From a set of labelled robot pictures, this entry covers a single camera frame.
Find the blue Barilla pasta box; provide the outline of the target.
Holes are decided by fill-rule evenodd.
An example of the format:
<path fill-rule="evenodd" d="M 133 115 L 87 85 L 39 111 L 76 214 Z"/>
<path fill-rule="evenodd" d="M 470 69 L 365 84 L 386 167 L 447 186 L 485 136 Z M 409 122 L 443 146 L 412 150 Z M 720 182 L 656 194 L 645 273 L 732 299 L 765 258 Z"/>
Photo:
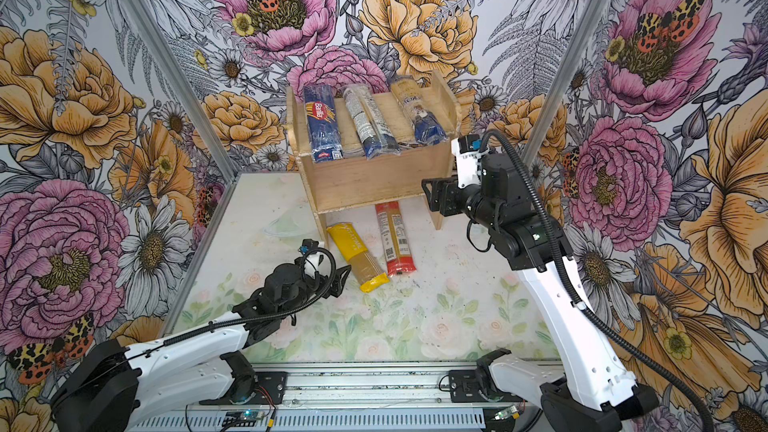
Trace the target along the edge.
<path fill-rule="evenodd" d="M 327 84 L 307 84 L 303 89 L 312 158 L 315 163 L 343 158 L 335 97 Z"/>

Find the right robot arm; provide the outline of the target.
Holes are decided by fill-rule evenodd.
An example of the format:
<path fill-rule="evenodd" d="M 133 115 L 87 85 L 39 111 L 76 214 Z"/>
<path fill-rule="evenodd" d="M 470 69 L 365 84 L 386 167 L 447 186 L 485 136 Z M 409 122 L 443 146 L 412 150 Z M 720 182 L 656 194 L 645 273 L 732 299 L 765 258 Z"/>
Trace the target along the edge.
<path fill-rule="evenodd" d="M 478 361 L 484 382 L 539 408 L 556 431 L 619 431 L 624 421 L 656 409 L 654 390 L 638 383 L 587 318 L 591 307 L 572 248 L 536 206 L 524 173 L 500 154 L 462 154 L 457 167 L 456 176 L 422 181 L 429 209 L 463 214 L 487 229 L 490 247 L 533 296 L 564 368 L 555 376 L 509 351 L 493 352 Z"/>

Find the yellow blue spaghetti bag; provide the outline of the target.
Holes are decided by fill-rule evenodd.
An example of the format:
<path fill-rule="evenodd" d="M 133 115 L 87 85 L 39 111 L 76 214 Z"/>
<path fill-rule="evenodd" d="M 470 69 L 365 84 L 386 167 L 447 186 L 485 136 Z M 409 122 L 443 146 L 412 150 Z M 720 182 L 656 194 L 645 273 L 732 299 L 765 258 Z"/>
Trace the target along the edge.
<path fill-rule="evenodd" d="M 443 127 L 425 103 L 421 87 L 411 76 L 395 76 L 389 81 L 390 91 L 411 122 L 414 138 L 420 145 L 431 146 L 447 139 Z"/>

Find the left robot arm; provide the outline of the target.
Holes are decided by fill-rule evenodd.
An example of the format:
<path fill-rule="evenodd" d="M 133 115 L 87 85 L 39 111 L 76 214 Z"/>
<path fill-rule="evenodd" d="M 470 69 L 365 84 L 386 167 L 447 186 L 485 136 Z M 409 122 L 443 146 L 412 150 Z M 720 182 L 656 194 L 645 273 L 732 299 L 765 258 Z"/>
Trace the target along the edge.
<path fill-rule="evenodd" d="M 256 374 L 243 350 L 318 300 L 340 296 L 350 272 L 322 250 L 278 265 L 246 300 L 205 325 L 148 342 L 95 345 L 52 398 L 56 425 L 126 431 L 194 402 L 249 400 Z"/>

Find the red spaghetti bag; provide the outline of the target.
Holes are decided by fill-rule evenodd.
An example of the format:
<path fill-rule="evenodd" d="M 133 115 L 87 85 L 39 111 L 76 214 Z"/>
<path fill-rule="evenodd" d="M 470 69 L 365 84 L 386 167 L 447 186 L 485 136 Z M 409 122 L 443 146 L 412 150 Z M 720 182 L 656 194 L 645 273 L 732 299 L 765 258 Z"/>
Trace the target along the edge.
<path fill-rule="evenodd" d="M 406 228 L 397 201 L 379 203 L 375 211 L 389 276 L 410 274 L 417 270 Z"/>

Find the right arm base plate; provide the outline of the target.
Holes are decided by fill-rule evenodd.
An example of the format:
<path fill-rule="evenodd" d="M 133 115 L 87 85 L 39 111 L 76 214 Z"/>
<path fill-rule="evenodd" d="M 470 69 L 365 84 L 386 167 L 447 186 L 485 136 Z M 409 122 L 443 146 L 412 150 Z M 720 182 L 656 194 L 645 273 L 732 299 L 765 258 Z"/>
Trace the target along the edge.
<path fill-rule="evenodd" d="M 439 383 L 441 391 L 450 395 L 452 403 L 520 403 L 524 399 L 508 393 L 494 391 L 489 385 L 481 387 L 475 370 L 450 370 L 447 380 Z"/>

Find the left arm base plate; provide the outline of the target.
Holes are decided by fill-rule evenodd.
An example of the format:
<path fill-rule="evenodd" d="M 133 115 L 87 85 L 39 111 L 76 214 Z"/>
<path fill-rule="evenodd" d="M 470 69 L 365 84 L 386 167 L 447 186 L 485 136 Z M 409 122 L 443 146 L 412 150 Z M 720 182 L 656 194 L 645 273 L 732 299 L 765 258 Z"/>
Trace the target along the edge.
<path fill-rule="evenodd" d="M 234 379 L 224 395 L 218 399 L 200 401 L 201 405 L 280 405 L 283 401 L 286 372 L 256 372 Z"/>

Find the clear blue-end spaghetti bag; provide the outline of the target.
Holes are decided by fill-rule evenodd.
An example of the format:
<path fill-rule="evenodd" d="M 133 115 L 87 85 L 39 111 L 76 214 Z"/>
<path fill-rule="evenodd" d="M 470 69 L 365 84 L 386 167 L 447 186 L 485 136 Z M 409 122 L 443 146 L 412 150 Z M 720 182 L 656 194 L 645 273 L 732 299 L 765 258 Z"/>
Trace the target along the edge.
<path fill-rule="evenodd" d="M 367 85 L 346 85 L 342 89 L 342 97 L 368 160 L 381 155 L 401 154 L 400 145 Z"/>

